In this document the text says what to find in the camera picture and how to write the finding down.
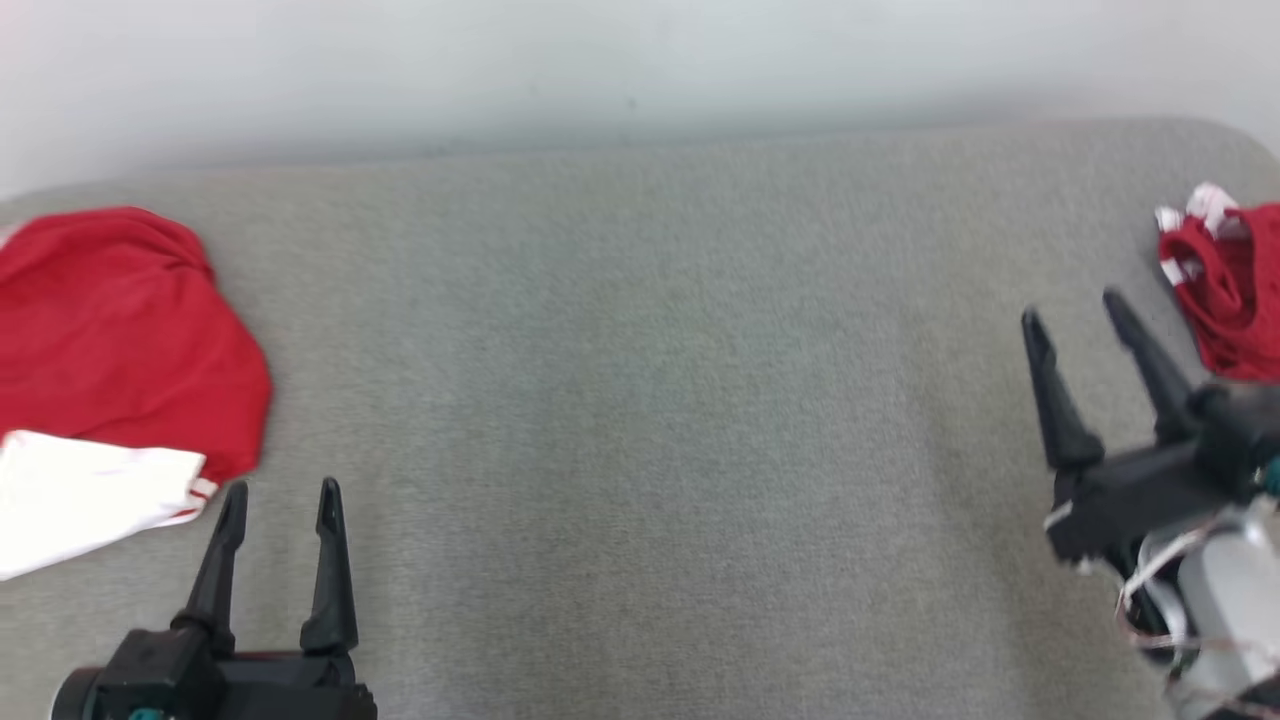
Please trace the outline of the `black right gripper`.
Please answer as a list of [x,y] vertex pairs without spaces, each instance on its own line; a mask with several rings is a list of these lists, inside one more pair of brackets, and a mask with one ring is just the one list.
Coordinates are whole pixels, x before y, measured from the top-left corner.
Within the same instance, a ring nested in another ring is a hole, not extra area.
[[1021,336],[1039,436],[1046,462],[1057,471],[1044,534],[1056,560],[1070,565],[1102,560],[1156,530],[1244,507],[1261,493],[1256,468],[1212,461],[1198,442],[1187,441],[1199,429],[1188,407],[1190,383],[1120,290],[1107,288],[1103,306],[1144,384],[1156,439],[1181,443],[1102,461],[1105,446],[1074,404],[1041,315],[1024,310]]

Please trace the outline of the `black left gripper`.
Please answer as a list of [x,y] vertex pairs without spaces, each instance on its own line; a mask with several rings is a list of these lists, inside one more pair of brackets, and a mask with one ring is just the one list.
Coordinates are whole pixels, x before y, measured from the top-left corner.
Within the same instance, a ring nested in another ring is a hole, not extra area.
[[[236,555],[244,541],[250,489],[225,489],[186,606],[172,628],[197,628],[214,651],[233,651],[230,602]],[[312,611],[301,626],[306,655],[348,653],[358,646],[355,583],[340,486],[323,480],[316,516],[320,550]],[[52,719],[376,719],[372,692],[355,682],[348,661],[266,656],[180,669],[78,667],[63,682]]]

